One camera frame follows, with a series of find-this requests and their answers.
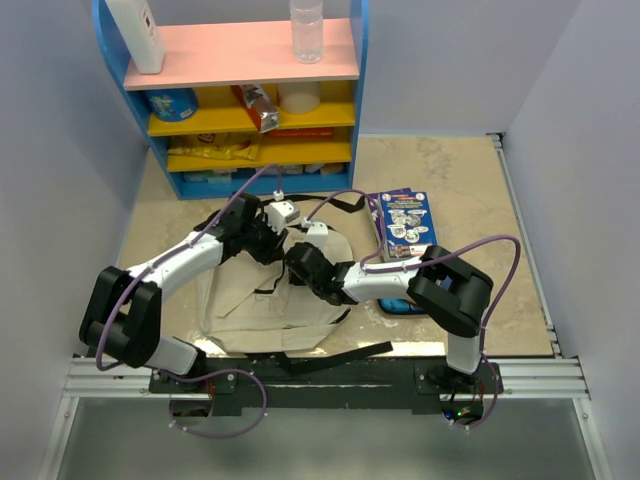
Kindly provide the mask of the beige canvas backpack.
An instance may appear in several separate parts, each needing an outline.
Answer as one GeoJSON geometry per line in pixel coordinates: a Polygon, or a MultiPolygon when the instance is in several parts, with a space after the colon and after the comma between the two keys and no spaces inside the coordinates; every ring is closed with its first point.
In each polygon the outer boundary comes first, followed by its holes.
{"type": "MultiPolygon", "coordinates": [[[[301,224],[286,226],[285,253],[304,242],[301,224]]],[[[328,226],[321,250],[333,263],[354,258],[347,238],[328,226]]],[[[241,252],[196,279],[197,322],[203,336],[227,354],[284,354],[315,349],[349,317],[351,305],[318,298],[281,261],[256,262],[241,252]]]]}

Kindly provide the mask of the blue dinosaur pencil case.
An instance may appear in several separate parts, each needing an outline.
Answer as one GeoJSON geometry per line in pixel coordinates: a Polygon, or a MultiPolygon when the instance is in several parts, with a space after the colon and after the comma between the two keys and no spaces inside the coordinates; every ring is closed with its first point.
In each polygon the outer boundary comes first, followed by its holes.
{"type": "Polygon", "coordinates": [[[382,312],[392,316],[418,316],[425,315],[425,311],[418,305],[395,298],[381,298],[377,300],[377,305],[382,312]]]}

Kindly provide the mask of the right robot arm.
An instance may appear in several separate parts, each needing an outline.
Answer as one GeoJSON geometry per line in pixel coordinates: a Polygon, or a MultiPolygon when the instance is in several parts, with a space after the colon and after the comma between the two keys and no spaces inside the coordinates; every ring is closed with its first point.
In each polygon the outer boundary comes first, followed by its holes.
{"type": "Polygon", "coordinates": [[[493,280],[441,246],[421,257],[363,266],[330,262],[320,248],[299,242],[284,255],[284,264],[318,298],[333,306],[396,298],[415,303],[448,334],[446,365],[430,380],[459,393],[481,380],[484,333],[493,280]]]}

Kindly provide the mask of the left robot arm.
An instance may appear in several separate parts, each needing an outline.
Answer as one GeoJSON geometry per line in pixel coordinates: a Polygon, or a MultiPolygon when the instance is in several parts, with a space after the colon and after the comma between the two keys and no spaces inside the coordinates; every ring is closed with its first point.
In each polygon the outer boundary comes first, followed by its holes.
{"type": "Polygon", "coordinates": [[[207,380],[196,346],[161,334],[163,301],[202,273],[247,252],[269,265],[284,255],[286,226],[299,217],[293,202],[262,201],[242,193],[196,225],[187,237],[155,258],[121,270],[102,270],[79,329],[79,339],[96,351],[103,371],[104,354],[112,365],[170,372],[185,392],[200,390],[207,380]]]}

